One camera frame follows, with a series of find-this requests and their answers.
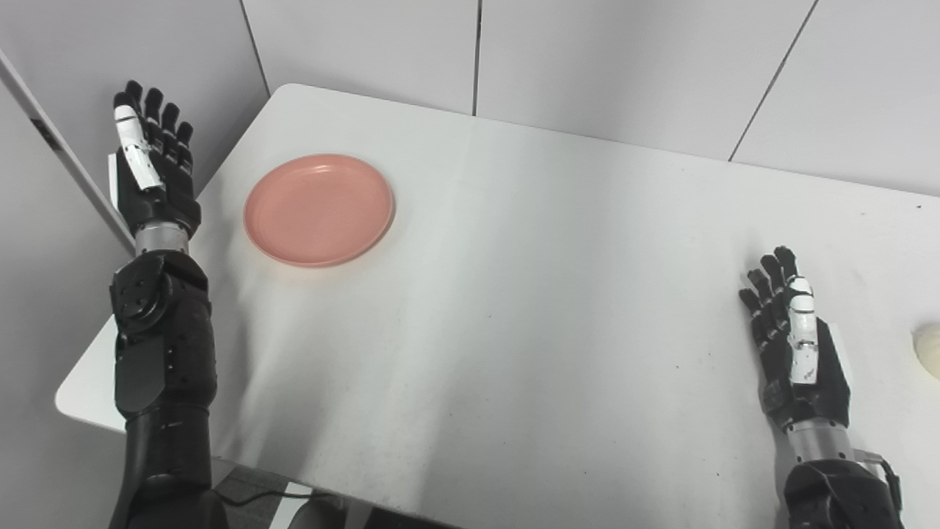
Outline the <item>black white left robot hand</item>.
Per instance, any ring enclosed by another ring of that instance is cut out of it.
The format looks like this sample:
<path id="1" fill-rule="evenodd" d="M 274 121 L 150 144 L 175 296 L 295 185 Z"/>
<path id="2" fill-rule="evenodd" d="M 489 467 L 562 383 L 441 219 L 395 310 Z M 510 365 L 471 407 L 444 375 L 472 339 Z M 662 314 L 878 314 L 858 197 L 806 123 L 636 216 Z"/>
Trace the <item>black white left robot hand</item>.
<path id="1" fill-rule="evenodd" d="M 129 234 L 170 223 L 192 237 L 202 220 L 192 180 L 194 127 L 161 90 L 133 79 L 115 94 L 113 118 L 120 146 L 108 156 L 109 201 Z"/>

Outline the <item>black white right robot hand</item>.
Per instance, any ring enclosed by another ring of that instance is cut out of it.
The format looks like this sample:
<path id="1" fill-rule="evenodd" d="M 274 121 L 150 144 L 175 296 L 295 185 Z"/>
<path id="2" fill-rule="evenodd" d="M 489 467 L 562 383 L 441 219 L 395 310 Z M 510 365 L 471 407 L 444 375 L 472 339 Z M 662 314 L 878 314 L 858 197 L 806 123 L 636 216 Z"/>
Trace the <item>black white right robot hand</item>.
<path id="1" fill-rule="evenodd" d="M 795 252 L 779 245 L 746 278 L 739 298 L 762 369 L 762 411 L 783 431 L 809 420 L 846 428 L 850 387 Z"/>

